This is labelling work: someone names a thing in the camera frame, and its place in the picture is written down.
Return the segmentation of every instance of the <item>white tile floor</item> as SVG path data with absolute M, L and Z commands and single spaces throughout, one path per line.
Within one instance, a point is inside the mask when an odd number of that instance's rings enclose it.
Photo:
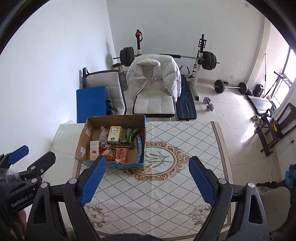
M 277 153 L 266 157 L 260 153 L 262 144 L 258 135 L 254 135 L 256 124 L 251 120 L 255 114 L 253 108 L 237 89 L 225 89 L 217 94 L 212 85 L 199 83 L 197 90 L 200 100 L 195 101 L 197 119 L 200 123 L 217 121 L 221 127 L 229 154 L 234 184 L 245 185 L 247 182 L 262 183 L 279 181 L 280 168 Z M 203 98 L 211 98 L 214 104 L 213 112 L 206 110 Z M 127 114 L 132 114 L 132 100 L 129 92 L 125 91 Z M 168 121 L 168 118 L 147 118 L 147 121 Z M 178 121 L 174 116 L 171 121 Z

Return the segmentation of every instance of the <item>sneaker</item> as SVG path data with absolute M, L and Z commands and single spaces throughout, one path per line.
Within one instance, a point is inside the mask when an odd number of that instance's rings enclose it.
M 271 187 L 271 183 L 270 182 L 265 182 L 265 183 L 257 183 L 256 187 Z
M 261 119 L 257 120 L 257 121 L 256 121 L 256 125 L 257 125 L 257 126 L 261 126 L 261 125 L 263 125 L 263 120 L 261 120 Z
M 259 116 L 258 115 L 253 115 L 252 116 L 252 120 L 253 121 L 258 121 L 260 118 L 259 118 Z

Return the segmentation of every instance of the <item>patterned tablecloth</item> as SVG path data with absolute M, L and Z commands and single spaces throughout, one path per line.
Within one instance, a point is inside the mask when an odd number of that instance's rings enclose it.
M 107 169 L 86 213 L 101 235 L 193 237 L 211 207 L 189 172 L 189 158 L 198 156 L 217 177 L 228 179 L 215 123 L 148 122 L 146 132 L 145 170 Z M 226 218 L 224 227 L 229 225 Z

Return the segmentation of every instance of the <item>small white box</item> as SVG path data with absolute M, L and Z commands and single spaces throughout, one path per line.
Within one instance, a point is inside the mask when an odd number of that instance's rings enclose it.
M 99 149 L 100 147 L 100 141 L 91 141 L 91 149 Z
M 98 156 L 90 156 L 90 160 L 91 161 L 95 161 L 97 159 Z
M 90 156 L 98 156 L 98 155 L 100 155 L 100 149 L 99 148 L 91 148 L 89 155 Z
M 121 135 L 122 135 L 121 126 L 110 126 L 107 142 L 113 145 L 120 145 Z

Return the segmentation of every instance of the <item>black rubber weight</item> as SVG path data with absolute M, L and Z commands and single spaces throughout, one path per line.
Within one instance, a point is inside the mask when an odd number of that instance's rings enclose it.
M 215 57 L 215 55 L 212 52 L 210 52 L 210 54 L 211 54 L 212 62 L 211 62 L 211 65 L 210 65 L 209 70 L 212 70 L 214 68 L 214 65 L 215 65 L 215 59 L 216 59 L 216 57 Z
M 133 47 L 128 47 L 126 50 L 126 60 L 128 66 L 131 66 L 131 63 L 135 60 L 135 53 L 133 51 Z
M 214 57 L 215 57 L 215 64 L 214 64 L 214 67 L 213 67 L 212 69 L 216 68 L 216 65 L 217 65 L 217 58 L 216 58 L 216 55 L 214 55 Z
M 202 62 L 202 68 L 208 70 L 212 63 L 211 53 L 208 51 L 204 51 L 202 54 L 202 58 L 204 59 Z
M 246 92 L 246 95 L 250 95 L 250 94 L 251 94 L 250 89 L 248 89 Z
M 120 57 L 120 62 L 122 65 L 124 66 L 128 66 L 128 63 L 127 63 L 127 60 L 126 60 L 126 51 L 127 51 L 128 48 L 123 48 L 122 50 L 120 50 L 120 54 L 119 54 L 119 57 Z
M 216 80 L 214 86 L 218 86 L 218 87 L 215 87 L 215 91 L 218 94 L 222 94 L 225 90 L 225 85 L 221 80 Z
M 239 92 L 241 93 L 241 94 L 246 94 L 247 93 L 247 91 L 248 91 L 248 87 L 247 87 L 247 85 L 244 83 L 244 82 L 240 82 L 239 83 Z

